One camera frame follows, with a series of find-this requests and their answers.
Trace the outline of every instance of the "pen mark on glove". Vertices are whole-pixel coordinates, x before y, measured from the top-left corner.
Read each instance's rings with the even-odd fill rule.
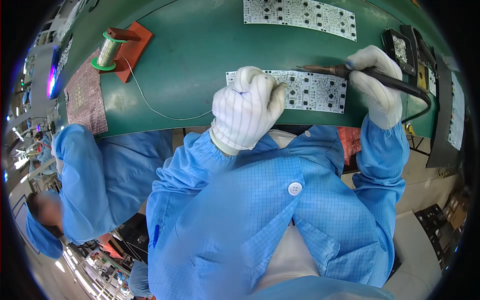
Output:
[[[249,93],[249,92],[239,92],[239,91],[237,91],[237,90],[234,89],[234,88],[232,88],[232,90],[233,90],[234,92],[237,92],[238,94],[240,94],[240,96],[242,96],[242,97],[243,97],[243,94]]]

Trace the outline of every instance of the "floor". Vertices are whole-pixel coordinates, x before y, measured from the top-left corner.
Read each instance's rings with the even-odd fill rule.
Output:
[[[205,126],[189,127],[186,128],[185,131],[186,133],[203,133],[207,128],[208,127]],[[420,138],[413,138],[415,145],[417,145]],[[183,130],[182,128],[177,128],[173,130],[173,148],[176,149],[181,145],[183,145]],[[430,139],[424,139],[418,149],[430,153]],[[435,203],[437,203],[440,208],[443,208],[447,202],[448,195],[454,187],[457,175],[446,178],[439,177],[438,174],[444,172],[444,169],[425,168],[427,160],[427,156],[415,151],[410,151],[410,157],[402,173],[402,178],[406,181],[407,186],[400,201],[396,204],[396,213],[398,215],[410,210],[417,212]],[[342,181],[352,189],[355,188],[352,181],[353,174],[354,173],[345,174],[341,177]]]

